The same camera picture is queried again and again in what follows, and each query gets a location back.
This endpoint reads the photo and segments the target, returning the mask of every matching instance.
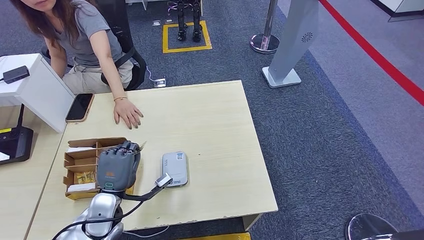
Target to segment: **gray t-shirt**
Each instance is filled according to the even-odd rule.
[[[97,8],[85,0],[72,0],[71,2],[76,5],[75,20],[79,37],[73,46],[66,31],[61,34],[58,33],[58,37],[60,45],[66,52],[75,55],[75,62],[87,68],[98,68],[100,66],[99,60],[93,52],[90,37],[102,30],[106,31],[109,38],[113,61],[116,62],[122,57],[124,54],[117,37],[112,33],[111,28]]]

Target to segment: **gray power bank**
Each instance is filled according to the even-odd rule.
[[[182,151],[165,153],[162,156],[162,174],[164,173],[172,178],[172,183],[167,187],[186,185],[189,181],[186,154]]]

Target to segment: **yellow floor tape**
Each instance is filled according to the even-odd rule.
[[[227,235],[217,235],[217,236],[204,236],[196,238],[187,238],[181,240],[251,240],[251,235],[246,233],[235,233]]]
[[[187,26],[193,26],[193,22],[188,22]],[[182,48],[168,48],[168,29],[178,27],[178,24],[165,24],[163,25],[163,34],[162,34],[162,51],[164,54],[168,53],[182,53],[190,51],[199,51],[199,50],[209,50],[212,49],[211,38],[209,37],[208,28],[206,27],[206,21],[200,21],[202,27],[202,33],[204,37],[205,46],[192,46],[192,47],[182,47]]]

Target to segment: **woman's arm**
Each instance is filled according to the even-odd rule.
[[[57,75],[59,75],[60,78],[63,78],[68,64],[65,49],[58,43],[56,46],[53,46],[52,42],[48,38],[44,38],[44,41],[47,45],[48,52],[50,53],[51,68],[56,72]]]
[[[111,45],[106,31],[101,30],[93,33],[90,36],[90,43],[94,54],[100,63],[101,71],[106,77],[107,83],[112,90],[113,98],[116,99],[119,97],[125,97],[121,76],[115,66],[114,59],[112,58]],[[132,126],[137,129],[141,124],[140,117],[143,116],[140,110],[127,98],[119,98],[115,100],[113,113],[115,122],[118,124],[121,117],[129,129],[132,129]]]

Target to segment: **gray carpet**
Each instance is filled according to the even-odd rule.
[[[295,67],[302,84],[268,87],[260,67],[272,55],[255,53],[248,44],[251,35],[263,31],[267,8],[266,0],[205,1],[203,19],[213,49],[168,54],[162,54],[162,28],[152,26],[153,20],[168,18],[165,3],[150,2],[147,11],[140,4],[128,8],[136,48],[155,79],[166,76],[169,86],[242,80],[279,207],[253,226],[252,239],[342,240],[346,222],[358,213],[380,215],[401,231],[424,228],[424,217],[310,53]],[[28,36],[15,14],[8,3],[0,10],[0,55],[36,52],[41,46],[37,40],[11,40]],[[275,31],[281,30],[281,19],[275,20]],[[141,88],[152,86],[147,80]],[[171,226],[151,239],[242,231],[236,218]]]
[[[388,22],[370,0],[330,0],[387,60],[424,86],[424,19]],[[287,14],[290,0],[279,0]],[[320,5],[309,48],[401,185],[424,214],[424,107],[403,90]]]

